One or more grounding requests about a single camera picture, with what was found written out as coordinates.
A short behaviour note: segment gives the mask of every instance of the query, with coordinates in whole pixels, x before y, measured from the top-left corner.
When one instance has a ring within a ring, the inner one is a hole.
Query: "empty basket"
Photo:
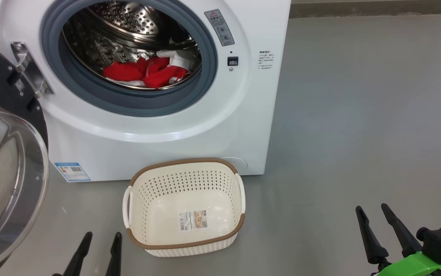
[[[222,159],[148,166],[132,178],[123,197],[123,222],[130,239],[158,257],[226,248],[244,218],[243,181]]]

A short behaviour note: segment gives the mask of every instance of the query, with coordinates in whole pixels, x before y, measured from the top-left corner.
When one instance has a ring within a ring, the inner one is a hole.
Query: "laundry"
[[[184,50],[158,51],[156,56],[137,62],[118,63],[103,69],[103,77],[121,84],[159,89],[182,80],[195,62],[193,53]]]

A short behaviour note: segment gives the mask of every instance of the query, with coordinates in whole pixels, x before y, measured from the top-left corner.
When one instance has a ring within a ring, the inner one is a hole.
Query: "white washing machine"
[[[35,92],[27,108],[43,112],[50,161],[68,181],[130,179],[150,164],[198,157],[263,174],[289,7],[0,0],[0,54],[14,65],[0,66],[0,89]],[[100,75],[107,62],[148,58],[164,43],[196,55],[182,81],[147,89]]]

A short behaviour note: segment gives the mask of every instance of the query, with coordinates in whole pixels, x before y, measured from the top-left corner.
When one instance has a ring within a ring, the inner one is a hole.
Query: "door hinge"
[[[31,56],[28,47],[23,42],[13,42],[11,49],[17,61],[16,69],[28,80],[35,92],[35,98],[39,99],[44,94],[54,94]]]

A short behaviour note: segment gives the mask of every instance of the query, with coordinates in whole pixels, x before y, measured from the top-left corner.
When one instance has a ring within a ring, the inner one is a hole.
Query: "washing machine door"
[[[0,54],[0,266],[35,222],[48,179],[45,120],[17,68]]]

